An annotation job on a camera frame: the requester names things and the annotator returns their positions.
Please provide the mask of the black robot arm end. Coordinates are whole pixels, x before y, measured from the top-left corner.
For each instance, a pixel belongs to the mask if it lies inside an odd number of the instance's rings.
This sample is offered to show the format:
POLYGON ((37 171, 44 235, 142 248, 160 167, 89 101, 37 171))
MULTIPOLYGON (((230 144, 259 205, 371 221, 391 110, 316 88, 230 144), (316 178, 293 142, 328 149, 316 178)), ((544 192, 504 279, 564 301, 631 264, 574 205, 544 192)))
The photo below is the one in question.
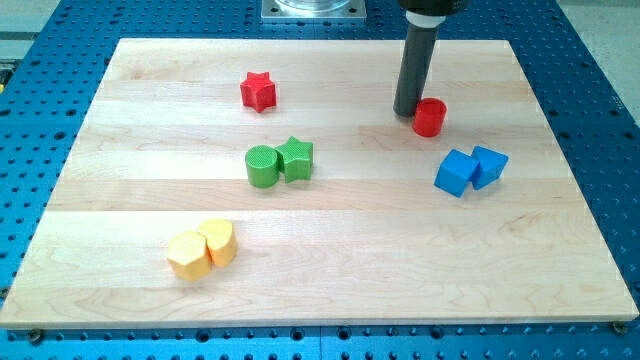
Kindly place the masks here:
POLYGON ((451 16, 464 11, 470 0, 397 0, 409 12, 424 16, 451 16))

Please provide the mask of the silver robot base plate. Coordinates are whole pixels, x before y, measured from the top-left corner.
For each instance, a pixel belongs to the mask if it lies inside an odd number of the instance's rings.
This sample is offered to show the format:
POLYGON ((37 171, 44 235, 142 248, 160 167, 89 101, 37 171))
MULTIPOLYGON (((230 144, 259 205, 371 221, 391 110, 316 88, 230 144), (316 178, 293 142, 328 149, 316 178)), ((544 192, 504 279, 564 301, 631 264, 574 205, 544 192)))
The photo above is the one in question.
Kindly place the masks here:
POLYGON ((364 0, 262 0, 261 18, 269 21, 293 19, 366 19, 364 0))

